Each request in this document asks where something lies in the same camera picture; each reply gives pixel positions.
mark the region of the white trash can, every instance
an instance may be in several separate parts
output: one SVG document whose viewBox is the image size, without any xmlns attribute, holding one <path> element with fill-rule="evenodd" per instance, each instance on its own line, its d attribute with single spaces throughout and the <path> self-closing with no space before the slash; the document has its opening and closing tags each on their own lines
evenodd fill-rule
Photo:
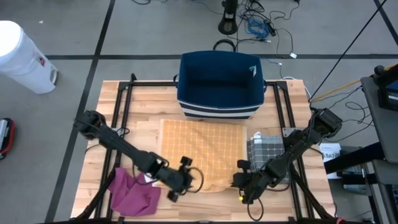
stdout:
<svg viewBox="0 0 398 224">
<path fill-rule="evenodd" d="M 0 74 L 41 94 L 55 88 L 58 70 L 18 24 L 0 21 Z"/>
</svg>

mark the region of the tan cloth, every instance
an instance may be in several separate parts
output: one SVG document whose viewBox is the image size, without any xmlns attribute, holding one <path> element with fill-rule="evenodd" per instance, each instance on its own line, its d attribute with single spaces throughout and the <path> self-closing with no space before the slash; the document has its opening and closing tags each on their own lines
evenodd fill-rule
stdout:
<svg viewBox="0 0 398 224">
<path fill-rule="evenodd" d="M 236 161 L 246 159 L 246 128 L 232 124 L 196 121 L 162 120 L 160 154 L 178 169 L 182 156 L 193 160 L 205 180 L 200 192 L 220 192 L 231 186 L 233 174 L 238 172 Z M 201 177 L 191 171 L 199 187 Z"/>
</svg>

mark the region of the black and white checkered towel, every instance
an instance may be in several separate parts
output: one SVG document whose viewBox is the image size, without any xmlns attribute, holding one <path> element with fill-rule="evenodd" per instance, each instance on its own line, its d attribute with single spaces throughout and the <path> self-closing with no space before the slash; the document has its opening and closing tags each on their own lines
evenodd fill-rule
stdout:
<svg viewBox="0 0 398 224">
<path fill-rule="evenodd" d="M 254 134 L 248 141 L 248 159 L 251 172 L 258 171 L 269 159 L 274 159 L 285 152 L 284 143 L 280 136 L 263 136 L 260 132 Z M 281 182 L 289 183 L 289 174 Z"/>
</svg>

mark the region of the bin handle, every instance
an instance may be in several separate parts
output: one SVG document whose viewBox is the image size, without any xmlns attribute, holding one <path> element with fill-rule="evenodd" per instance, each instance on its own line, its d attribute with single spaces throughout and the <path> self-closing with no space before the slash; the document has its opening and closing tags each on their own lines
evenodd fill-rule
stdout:
<svg viewBox="0 0 398 224">
<path fill-rule="evenodd" d="M 178 82 L 176 82 L 175 80 L 177 79 L 178 75 L 179 75 L 179 74 L 176 74 L 176 75 L 174 75 L 174 77 L 173 77 L 173 82 L 174 82 L 174 85 L 175 85 L 176 88 L 178 88 Z"/>
<path fill-rule="evenodd" d="M 264 87 L 263 87 L 263 89 L 264 89 L 264 93 L 266 92 L 266 90 L 267 90 L 267 82 L 266 82 L 266 80 L 263 80 L 264 81 Z"/>
</svg>

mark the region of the grid pattern cloth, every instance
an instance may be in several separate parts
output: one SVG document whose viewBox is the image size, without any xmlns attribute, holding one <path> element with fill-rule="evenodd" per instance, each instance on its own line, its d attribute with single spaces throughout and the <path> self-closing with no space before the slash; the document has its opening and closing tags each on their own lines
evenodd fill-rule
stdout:
<svg viewBox="0 0 398 224">
<path fill-rule="evenodd" d="M 205 180 L 200 192 L 220 192 L 231 186 L 233 174 L 240 170 L 236 161 L 246 159 L 246 128 L 240 125 L 196 121 L 162 120 L 160 154 L 178 169 L 182 156 L 193 160 Z M 197 189 L 201 177 L 192 171 Z"/>
<path fill-rule="evenodd" d="M 263 136 L 257 132 L 248 141 L 248 158 L 251 172 L 258 171 L 269 159 L 275 159 L 284 152 L 285 147 L 280 136 Z M 286 174 L 281 183 L 289 183 L 289 174 Z"/>
</svg>

